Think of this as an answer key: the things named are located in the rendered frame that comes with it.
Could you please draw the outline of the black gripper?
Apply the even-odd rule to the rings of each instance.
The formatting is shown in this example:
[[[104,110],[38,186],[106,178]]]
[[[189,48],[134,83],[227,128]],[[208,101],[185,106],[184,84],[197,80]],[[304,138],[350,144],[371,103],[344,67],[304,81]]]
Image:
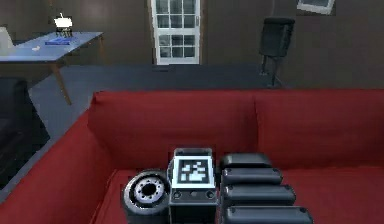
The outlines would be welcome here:
[[[137,173],[121,191],[127,224],[169,224],[169,195],[170,184],[164,170]]]

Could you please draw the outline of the red sofa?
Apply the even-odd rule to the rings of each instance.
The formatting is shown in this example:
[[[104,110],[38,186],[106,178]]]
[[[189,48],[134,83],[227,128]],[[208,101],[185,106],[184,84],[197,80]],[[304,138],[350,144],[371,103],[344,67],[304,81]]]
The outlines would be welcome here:
[[[123,186],[177,148],[261,152],[314,224],[384,224],[384,90],[100,91],[0,224],[128,224]]]

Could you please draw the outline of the white glazed door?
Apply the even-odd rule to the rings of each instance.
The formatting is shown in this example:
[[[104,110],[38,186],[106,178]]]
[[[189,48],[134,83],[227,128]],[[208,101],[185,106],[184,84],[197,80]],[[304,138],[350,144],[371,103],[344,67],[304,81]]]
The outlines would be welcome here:
[[[157,65],[200,62],[201,0],[150,0]]]

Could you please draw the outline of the blue book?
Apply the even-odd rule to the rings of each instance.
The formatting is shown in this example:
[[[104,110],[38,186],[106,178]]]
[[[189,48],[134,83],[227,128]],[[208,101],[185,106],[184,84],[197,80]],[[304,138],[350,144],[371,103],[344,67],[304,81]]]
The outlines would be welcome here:
[[[45,41],[45,44],[48,46],[70,45],[74,40],[74,37],[56,37]]]

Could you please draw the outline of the grey table with wooden legs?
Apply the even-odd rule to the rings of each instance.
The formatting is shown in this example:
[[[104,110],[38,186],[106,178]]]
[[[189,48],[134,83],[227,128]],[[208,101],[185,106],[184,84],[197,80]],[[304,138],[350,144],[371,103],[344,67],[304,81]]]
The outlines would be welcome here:
[[[70,53],[90,44],[94,40],[99,41],[99,48],[104,55],[103,32],[74,32],[75,40],[70,45],[48,46],[45,41],[56,38],[57,35],[52,32],[24,43],[18,44],[7,53],[0,53],[0,64],[47,64],[54,76],[68,105],[71,105],[71,99],[66,90],[63,77],[60,73],[58,62]],[[40,46],[39,51],[32,51],[32,48]]]

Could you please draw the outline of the white table lamp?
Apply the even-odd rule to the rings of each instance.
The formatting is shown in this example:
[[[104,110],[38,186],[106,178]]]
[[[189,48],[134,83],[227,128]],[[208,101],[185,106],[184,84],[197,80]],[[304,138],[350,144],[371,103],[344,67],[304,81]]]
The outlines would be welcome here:
[[[57,36],[72,36],[73,22],[70,17],[64,17],[63,14],[60,14],[58,17],[54,18],[54,23],[56,26]]]

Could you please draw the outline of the black floor speaker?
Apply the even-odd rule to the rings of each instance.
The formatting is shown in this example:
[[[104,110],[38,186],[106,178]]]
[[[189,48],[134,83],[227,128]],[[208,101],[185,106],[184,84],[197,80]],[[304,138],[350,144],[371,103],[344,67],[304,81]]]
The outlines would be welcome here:
[[[262,55],[260,74],[267,74],[267,59],[270,58],[274,62],[271,87],[275,85],[278,67],[287,55],[294,25],[293,18],[267,17],[264,19],[259,49],[259,53]]]

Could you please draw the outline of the white chair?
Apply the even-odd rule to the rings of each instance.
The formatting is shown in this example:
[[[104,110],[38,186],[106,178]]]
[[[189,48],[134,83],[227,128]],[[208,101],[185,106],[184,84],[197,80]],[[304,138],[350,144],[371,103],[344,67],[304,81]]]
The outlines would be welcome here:
[[[14,46],[13,41],[5,27],[0,27],[0,48],[12,48]]]

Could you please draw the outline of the white framed picture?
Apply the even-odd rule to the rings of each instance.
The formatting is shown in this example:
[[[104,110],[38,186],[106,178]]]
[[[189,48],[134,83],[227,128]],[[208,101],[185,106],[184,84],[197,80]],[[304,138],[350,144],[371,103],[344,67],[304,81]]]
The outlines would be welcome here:
[[[299,10],[330,15],[336,0],[298,0]]]

